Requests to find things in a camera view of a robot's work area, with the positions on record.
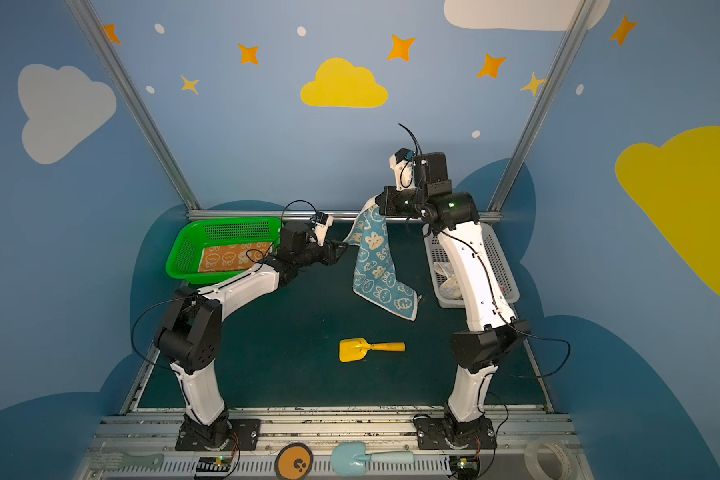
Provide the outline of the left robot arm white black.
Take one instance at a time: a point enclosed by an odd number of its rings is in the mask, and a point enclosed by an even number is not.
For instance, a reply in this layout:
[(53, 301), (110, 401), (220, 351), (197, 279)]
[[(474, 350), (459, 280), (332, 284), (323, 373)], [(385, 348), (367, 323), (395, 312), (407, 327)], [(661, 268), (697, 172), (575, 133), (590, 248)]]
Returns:
[(290, 221), (280, 229), (277, 249), (243, 273), (198, 290), (176, 290), (175, 303), (167, 308), (154, 345), (169, 363), (185, 402), (178, 451), (243, 449), (235, 442), (214, 367), (223, 321), (239, 308), (285, 287), (301, 269), (337, 263), (348, 244), (326, 237), (333, 221), (325, 212), (317, 212), (307, 223)]

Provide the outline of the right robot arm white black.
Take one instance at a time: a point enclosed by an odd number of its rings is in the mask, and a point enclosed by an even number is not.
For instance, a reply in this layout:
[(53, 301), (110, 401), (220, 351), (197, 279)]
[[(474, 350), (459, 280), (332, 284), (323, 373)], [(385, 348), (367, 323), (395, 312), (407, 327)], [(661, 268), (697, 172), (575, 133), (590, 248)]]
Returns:
[(445, 250), (464, 301), (467, 328), (450, 338), (458, 364), (454, 387), (437, 432), (437, 447), (493, 445), (495, 430), (484, 400), (500, 362), (530, 332), (504, 298), (485, 250), (480, 215), (472, 196), (456, 192), (442, 152), (402, 148), (390, 158), (396, 182), (375, 203), (383, 216), (422, 220)]

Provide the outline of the white plastic basket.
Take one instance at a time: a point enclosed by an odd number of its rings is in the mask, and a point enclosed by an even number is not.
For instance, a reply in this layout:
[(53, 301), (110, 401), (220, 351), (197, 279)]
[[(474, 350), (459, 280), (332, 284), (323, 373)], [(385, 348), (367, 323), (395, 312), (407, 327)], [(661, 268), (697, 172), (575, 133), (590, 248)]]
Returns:
[[(495, 235), (492, 227), (483, 223), (482, 236), (485, 252), (491, 265), (491, 269), (494, 273), (496, 280), (498, 281), (500, 290), (504, 299), (509, 303), (513, 304), (520, 298), (520, 293), (516, 285), (514, 276), (511, 272), (507, 259), (501, 249), (498, 238)], [(435, 262), (450, 262), (450, 259), (445, 249), (439, 244), (438, 239), (428, 232), (428, 227), (424, 226), (422, 229), (426, 235), (424, 238), (424, 246), (426, 254), (428, 256), (428, 264), (430, 275), (432, 278), (433, 289), (440, 307), (445, 309), (463, 309), (464, 300), (447, 300), (444, 299), (438, 292), (439, 285), (445, 280), (444, 277), (439, 276), (435, 273), (433, 264)]]

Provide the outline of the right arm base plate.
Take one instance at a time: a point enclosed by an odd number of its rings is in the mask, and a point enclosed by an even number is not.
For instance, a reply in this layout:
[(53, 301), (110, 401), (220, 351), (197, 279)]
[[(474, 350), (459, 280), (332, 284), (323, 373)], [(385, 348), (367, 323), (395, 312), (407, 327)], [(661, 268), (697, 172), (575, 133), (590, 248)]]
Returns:
[(420, 450), (483, 450), (497, 446), (493, 424), (485, 416), (457, 422), (450, 414), (442, 418), (416, 415), (412, 423)]

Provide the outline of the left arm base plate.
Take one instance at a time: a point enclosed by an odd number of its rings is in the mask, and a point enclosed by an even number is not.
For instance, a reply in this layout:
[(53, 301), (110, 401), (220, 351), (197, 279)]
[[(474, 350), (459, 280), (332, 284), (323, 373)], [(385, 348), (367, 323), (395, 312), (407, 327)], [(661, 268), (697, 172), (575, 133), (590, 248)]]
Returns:
[(179, 429), (176, 451), (254, 451), (261, 421), (259, 419), (228, 419), (219, 417), (211, 425), (202, 425), (187, 415)]

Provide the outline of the teal patterned towel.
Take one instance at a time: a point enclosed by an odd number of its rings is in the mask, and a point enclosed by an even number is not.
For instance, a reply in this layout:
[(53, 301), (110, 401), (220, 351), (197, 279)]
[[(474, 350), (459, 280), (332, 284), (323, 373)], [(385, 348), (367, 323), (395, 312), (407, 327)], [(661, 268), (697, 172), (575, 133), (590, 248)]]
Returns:
[(358, 248), (353, 292), (379, 308), (413, 322), (417, 317), (420, 296), (397, 278), (387, 220), (380, 213), (374, 198), (366, 202), (344, 242)]

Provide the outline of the green plastic basket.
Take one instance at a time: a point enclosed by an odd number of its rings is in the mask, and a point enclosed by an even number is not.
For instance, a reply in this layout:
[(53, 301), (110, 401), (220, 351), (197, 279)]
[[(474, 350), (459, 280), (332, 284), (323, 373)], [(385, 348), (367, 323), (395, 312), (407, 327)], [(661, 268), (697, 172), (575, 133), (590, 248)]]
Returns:
[(165, 271), (171, 278), (192, 285), (227, 280), (271, 253), (281, 226), (282, 221), (275, 217), (192, 222), (176, 237)]

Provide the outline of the orange jellyfish pattern towel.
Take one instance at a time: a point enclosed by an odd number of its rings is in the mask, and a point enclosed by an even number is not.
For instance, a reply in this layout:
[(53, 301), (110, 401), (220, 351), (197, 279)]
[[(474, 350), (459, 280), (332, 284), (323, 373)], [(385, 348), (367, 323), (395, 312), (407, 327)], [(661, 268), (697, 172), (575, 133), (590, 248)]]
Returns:
[(271, 242), (230, 244), (204, 248), (199, 273), (239, 272), (261, 260), (271, 249)]

